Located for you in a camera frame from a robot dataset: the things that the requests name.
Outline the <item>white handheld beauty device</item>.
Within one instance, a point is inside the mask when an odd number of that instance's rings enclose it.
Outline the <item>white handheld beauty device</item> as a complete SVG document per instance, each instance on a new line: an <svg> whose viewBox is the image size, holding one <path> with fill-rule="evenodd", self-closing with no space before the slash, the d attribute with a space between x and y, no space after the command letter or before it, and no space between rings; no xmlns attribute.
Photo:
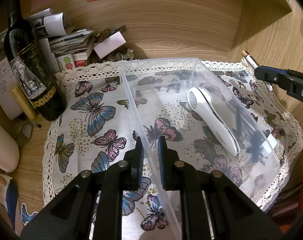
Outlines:
<svg viewBox="0 0 303 240"><path fill-rule="evenodd" d="M240 153L239 144L232 131L215 110L210 93L202 87L192 87L188 90L187 99L191 109L203 119L218 142L229 154L236 157Z"/></svg>

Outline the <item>clear plastic storage box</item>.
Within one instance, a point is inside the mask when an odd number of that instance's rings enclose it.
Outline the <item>clear plastic storage box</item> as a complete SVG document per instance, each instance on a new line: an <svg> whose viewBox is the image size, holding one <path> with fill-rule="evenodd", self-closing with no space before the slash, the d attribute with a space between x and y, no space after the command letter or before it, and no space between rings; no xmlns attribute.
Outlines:
<svg viewBox="0 0 303 240"><path fill-rule="evenodd" d="M143 142L157 186L161 185L157 145L158 138L164 136L182 161L200 171L220 170L254 203L265 208L279 182L278 146L276 136L263 126L264 116L258 114L259 109L266 109L267 100L259 95L254 78L242 64L202 62L197 58L125 61L120 63L119 73L135 131ZM235 117L227 107L228 100L250 112L272 150L265 165L252 163L245 150L240 149L233 157L224 149L189 106L187 93L192 87L210 93L215 110L231 131Z"/></svg>

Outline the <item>silver metal tube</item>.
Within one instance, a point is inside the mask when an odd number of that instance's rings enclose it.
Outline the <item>silver metal tube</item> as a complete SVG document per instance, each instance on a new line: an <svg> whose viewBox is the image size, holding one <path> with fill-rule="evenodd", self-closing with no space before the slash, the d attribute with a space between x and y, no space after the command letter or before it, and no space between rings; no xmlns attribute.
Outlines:
<svg viewBox="0 0 303 240"><path fill-rule="evenodd" d="M256 60L246 51L243 50L241 52L243 58L248 62L248 64L255 70L258 67L260 67L260 65L256 62ZM266 86L267 90L272 92L273 91L273 86L271 85L271 83L269 82L265 82L263 81L263 84Z"/></svg>

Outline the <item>butterfly print lace cloth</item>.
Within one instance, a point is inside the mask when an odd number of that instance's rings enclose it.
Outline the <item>butterfly print lace cloth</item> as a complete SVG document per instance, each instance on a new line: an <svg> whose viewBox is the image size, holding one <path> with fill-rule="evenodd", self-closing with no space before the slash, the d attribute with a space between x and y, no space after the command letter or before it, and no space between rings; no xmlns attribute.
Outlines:
<svg viewBox="0 0 303 240"><path fill-rule="evenodd" d="M93 64L58 75L67 96L66 111L48 131L43 156L43 198L50 202L81 171L105 171L134 148L139 137L132 121L128 97L121 87L117 63ZM286 185L303 149L298 121L280 104L275 94L254 78L258 93L267 100L263 126L276 136L279 182L267 210ZM124 239L180 239L181 209L178 192L157 186L144 148L142 185L123 194Z"/></svg>

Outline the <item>cream cylindrical roll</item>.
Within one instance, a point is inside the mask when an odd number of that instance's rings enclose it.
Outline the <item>cream cylindrical roll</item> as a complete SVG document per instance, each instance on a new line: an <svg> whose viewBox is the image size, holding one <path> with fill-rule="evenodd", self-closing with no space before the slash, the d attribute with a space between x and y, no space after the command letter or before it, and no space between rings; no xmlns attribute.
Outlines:
<svg viewBox="0 0 303 240"><path fill-rule="evenodd" d="M0 125L0 168L5 172L13 172L20 158L20 150L16 141Z"/></svg>

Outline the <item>gold stamp stick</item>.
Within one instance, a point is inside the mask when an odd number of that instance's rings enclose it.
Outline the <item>gold stamp stick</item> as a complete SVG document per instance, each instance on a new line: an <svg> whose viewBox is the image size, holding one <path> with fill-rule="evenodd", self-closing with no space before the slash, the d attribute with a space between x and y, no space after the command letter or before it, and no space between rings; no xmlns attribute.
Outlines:
<svg viewBox="0 0 303 240"><path fill-rule="evenodd" d="M25 115L30 120L35 120L37 118L37 113L31 105L30 101L26 98L20 86L12 87L11 94L14 97L15 101L18 103L18 105L21 107Z"/></svg>

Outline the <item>dark wine bottle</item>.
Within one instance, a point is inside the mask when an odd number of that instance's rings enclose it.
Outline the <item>dark wine bottle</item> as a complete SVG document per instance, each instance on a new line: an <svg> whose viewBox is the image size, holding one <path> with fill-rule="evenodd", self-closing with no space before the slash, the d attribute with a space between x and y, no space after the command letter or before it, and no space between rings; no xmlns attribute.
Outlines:
<svg viewBox="0 0 303 240"><path fill-rule="evenodd" d="M4 52L27 99L48 121L65 111L64 94L48 71L32 24L21 14L20 0L8 1L8 31Z"/></svg>

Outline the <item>white handwritten note paper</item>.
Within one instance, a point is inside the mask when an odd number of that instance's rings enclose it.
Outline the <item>white handwritten note paper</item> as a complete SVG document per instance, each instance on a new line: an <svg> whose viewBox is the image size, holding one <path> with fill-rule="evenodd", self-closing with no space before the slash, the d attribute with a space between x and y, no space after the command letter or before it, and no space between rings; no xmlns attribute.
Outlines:
<svg viewBox="0 0 303 240"><path fill-rule="evenodd" d="M0 106L10 120L14 120L23 113L11 93L11 89L16 85L17 79L5 57L0 62Z"/></svg>

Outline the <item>stack of books and papers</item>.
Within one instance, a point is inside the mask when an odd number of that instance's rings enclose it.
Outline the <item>stack of books and papers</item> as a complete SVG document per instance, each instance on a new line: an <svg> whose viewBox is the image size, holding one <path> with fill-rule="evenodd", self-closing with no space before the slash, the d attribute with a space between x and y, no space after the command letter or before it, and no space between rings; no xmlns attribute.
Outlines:
<svg viewBox="0 0 303 240"><path fill-rule="evenodd" d="M93 50L95 33L71 25L64 12L50 8L27 18L33 25L45 61L52 73L88 65Z"/></svg>

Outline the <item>small white box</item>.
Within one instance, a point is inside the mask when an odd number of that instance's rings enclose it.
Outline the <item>small white box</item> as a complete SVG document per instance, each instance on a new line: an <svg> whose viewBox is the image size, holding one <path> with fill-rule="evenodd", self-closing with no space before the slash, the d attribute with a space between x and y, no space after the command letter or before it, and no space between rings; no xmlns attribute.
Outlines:
<svg viewBox="0 0 303 240"><path fill-rule="evenodd" d="M112 34L102 43L98 43L94 46L94 51L100 59L106 57L114 50L118 49L126 43L125 38L123 37L120 31Z"/></svg>

